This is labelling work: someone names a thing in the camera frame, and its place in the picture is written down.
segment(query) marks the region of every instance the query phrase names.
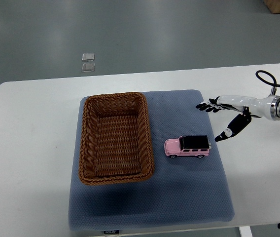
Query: gray floor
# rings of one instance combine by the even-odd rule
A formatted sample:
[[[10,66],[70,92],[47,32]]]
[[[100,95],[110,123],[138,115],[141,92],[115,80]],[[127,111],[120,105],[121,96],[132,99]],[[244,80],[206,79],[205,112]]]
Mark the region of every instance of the gray floor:
[[[95,53],[92,73],[81,72],[84,52]],[[0,1],[0,84],[269,63],[280,63],[280,14],[262,0]],[[280,236],[276,225],[252,231]]]

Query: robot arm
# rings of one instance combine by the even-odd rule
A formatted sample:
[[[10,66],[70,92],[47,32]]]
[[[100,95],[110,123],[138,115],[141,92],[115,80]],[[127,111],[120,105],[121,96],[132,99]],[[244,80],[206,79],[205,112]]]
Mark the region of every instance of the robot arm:
[[[239,95],[222,95],[216,99],[209,99],[196,106],[199,110],[206,112],[218,112],[219,110],[234,110],[243,112],[248,107],[252,117],[266,117],[269,120],[280,120],[280,111],[276,110],[280,104],[280,96],[270,95],[264,99]]]
[[[234,110],[241,112],[227,126],[227,128],[215,138],[215,141],[226,140],[240,133],[250,122],[251,118],[265,117],[269,120],[280,120],[280,96],[271,94],[266,98],[257,99],[247,96],[222,95],[215,99],[209,99],[196,106],[197,109],[206,112],[219,110]]]

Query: blue mat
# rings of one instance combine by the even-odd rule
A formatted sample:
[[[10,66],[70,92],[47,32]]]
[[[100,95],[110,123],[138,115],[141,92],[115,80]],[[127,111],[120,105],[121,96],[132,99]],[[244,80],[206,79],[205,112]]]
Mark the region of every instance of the blue mat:
[[[195,109],[197,90],[144,92],[148,102],[155,171],[147,181],[86,186],[78,178],[83,98],[72,168],[69,225],[74,231],[122,230],[230,221],[234,210],[208,114]],[[166,139],[207,135],[208,157],[165,156]]]

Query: pink toy car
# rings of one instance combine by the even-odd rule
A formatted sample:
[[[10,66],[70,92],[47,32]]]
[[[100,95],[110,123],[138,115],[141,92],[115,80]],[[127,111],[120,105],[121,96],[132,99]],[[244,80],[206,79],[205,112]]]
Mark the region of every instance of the pink toy car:
[[[170,158],[203,158],[209,155],[210,150],[211,143],[207,136],[180,136],[176,139],[168,139],[164,143],[165,154]]]

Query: wicker basket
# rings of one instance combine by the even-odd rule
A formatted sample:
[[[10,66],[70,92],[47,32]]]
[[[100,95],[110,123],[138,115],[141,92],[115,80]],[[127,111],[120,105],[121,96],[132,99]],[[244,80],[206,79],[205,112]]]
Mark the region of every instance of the wicker basket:
[[[139,92],[90,96],[84,103],[79,158],[83,184],[143,181],[153,174],[148,109]]]

